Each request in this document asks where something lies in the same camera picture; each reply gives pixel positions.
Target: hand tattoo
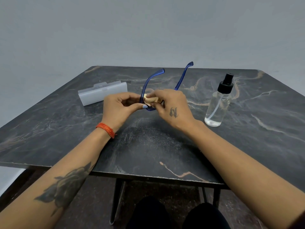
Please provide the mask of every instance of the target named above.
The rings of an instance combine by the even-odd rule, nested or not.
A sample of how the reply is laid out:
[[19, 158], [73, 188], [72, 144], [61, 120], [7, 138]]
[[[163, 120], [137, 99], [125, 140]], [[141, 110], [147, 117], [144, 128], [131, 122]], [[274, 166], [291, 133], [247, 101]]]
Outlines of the hand tattoo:
[[174, 116], [175, 118], [177, 118], [177, 108], [173, 109], [173, 108], [170, 108], [170, 116]]
[[61, 207], [66, 209], [81, 188], [87, 175], [90, 173], [90, 166], [91, 162], [86, 166], [72, 170], [64, 177], [55, 177], [58, 181], [45, 189], [44, 193], [36, 197], [35, 200], [45, 203], [54, 200], [57, 209], [53, 211], [51, 216]]

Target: forearm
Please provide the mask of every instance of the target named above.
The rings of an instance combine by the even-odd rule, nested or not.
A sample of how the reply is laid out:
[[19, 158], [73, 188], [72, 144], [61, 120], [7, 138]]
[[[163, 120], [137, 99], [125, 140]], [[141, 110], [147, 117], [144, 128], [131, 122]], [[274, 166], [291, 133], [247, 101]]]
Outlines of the forearm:
[[0, 213], [2, 227], [52, 228], [109, 139], [105, 130], [95, 129]]
[[185, 130], [232, 191], [270, 228], [287, 228], [305, 194], [198, 121]]

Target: eyeglasses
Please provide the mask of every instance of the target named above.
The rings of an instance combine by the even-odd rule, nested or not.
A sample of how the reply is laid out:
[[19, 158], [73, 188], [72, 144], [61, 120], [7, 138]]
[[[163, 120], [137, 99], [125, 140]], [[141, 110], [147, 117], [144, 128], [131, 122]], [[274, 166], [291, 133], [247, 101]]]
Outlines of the eyeglasses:
[[[185, 76], [186, 70], [187, 70], [190, 66], [193, 66], [193, 65], [194, 65], [193, 62], [190, 62], [188, 65], [186, 65], [186, 67], [185, 67], [185, 69], [184, 69], [184, 72], [182, 73], [182, 76], [181, 76], [179, 82], [177, 83], [176, 87], [174, 88], [174, 90], [178, 90], [178, 88], [180, 87], [180, 85], [181, 85], [181, 83], [182, 83], [182, 80], [183, 80], [183, 78], [184, 78], [184, 76]], [[161, 74], [163, 74], [164, 72], [165, 72], [165, 70], [164, 70], [164, 68], [162, 68], [162, 69], [158, 70], [156, 73], [152, 74], [152, 75], [146, 80], [146, 82], [145, 82], [145, 84], [144, 84], [144, 86], [143, 86], [143, 89], [142, 89], [141, 97], [140, 97], [140, 103], [141, 103], [141, 104], [144, 103], [144, 102], [143, 102], [144, 93], [145, 93], [147, 84], [148, 84], [148, 82], [150, 81], [150, 79], [151, 79], [152, 77], [157, 76], [157, 75], [161, 75]], [[147, 110], [148, 110], [148, 111], [153, 111], [153, 110], [155, 110], [155, 108], [154, 108], [154, 107], [151, 107], [151, 106], [148, 106]]]

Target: spray bottle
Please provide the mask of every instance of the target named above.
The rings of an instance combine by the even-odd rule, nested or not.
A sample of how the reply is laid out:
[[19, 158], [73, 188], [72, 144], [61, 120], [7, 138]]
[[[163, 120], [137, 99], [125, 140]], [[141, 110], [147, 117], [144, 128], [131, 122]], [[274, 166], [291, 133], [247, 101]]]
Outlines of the spray bottle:
[[221, 124], [232, 99], [232, 79], [233, 75], [227, 73], [224, 80], [220, 82], [217, 92], [213, 93], [206, 117], [204, 118], [204, 122], [207, 125], [217, 127]]

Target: hand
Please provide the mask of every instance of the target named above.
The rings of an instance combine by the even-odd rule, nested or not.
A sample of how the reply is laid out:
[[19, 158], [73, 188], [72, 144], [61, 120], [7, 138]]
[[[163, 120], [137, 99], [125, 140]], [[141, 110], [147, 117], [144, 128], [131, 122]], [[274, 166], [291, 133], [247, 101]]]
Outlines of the hand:
[[156, 102], [151, 104], [157, 109], [159, 115], [172, 127], [185, 131], [196, 123], [183, 92], [173, 89], [155, 90], [147, 94], [146, 98], [155, 96], [164, 100], [164, 104]]
[[132, 113], [136, 110], [147, 108], [146, 104], [140, 104], [139, 101], [140, 95], [132, 92], [106, 96], [104, 98], [102, 123], [116, 132]]

